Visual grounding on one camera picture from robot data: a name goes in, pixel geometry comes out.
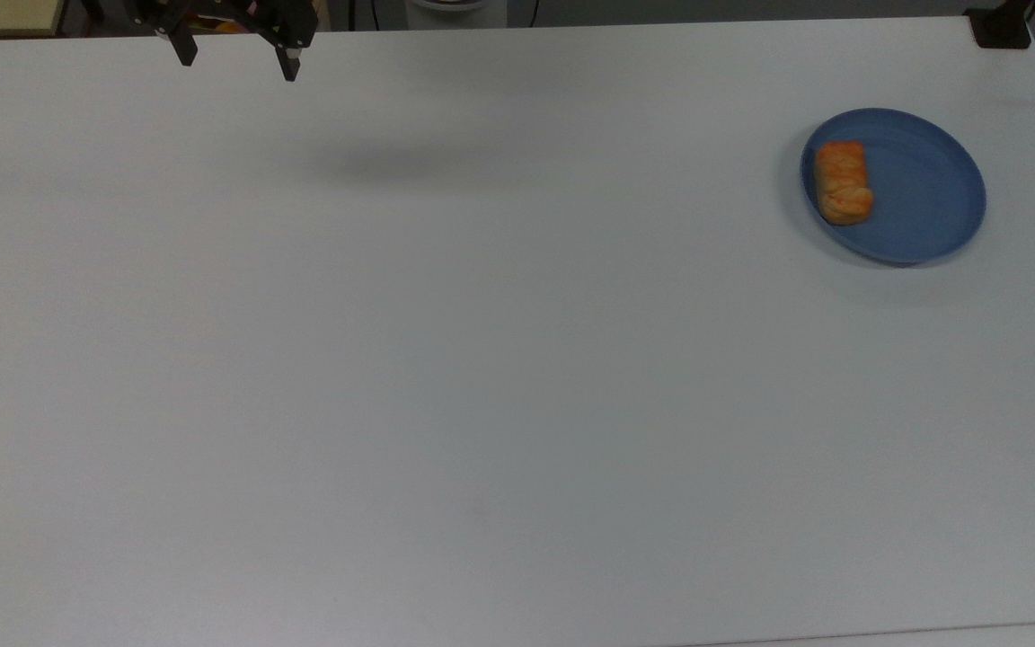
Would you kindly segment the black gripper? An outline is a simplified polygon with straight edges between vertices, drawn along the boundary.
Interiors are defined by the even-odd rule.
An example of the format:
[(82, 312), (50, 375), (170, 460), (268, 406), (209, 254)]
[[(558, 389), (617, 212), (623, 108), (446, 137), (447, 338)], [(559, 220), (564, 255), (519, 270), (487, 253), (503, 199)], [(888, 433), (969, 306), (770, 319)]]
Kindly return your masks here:
[(182, 66), (193, 66), (198, 53), (193, 33), (205, 23), (233, 25), (242, 33), (259, 34), (275, 46), (285, 81), (293, 83), (301, 67), (301, 48), (319, 29), (312, 1), (128, 1), (127, 16), (140, 28), (172, 45)]

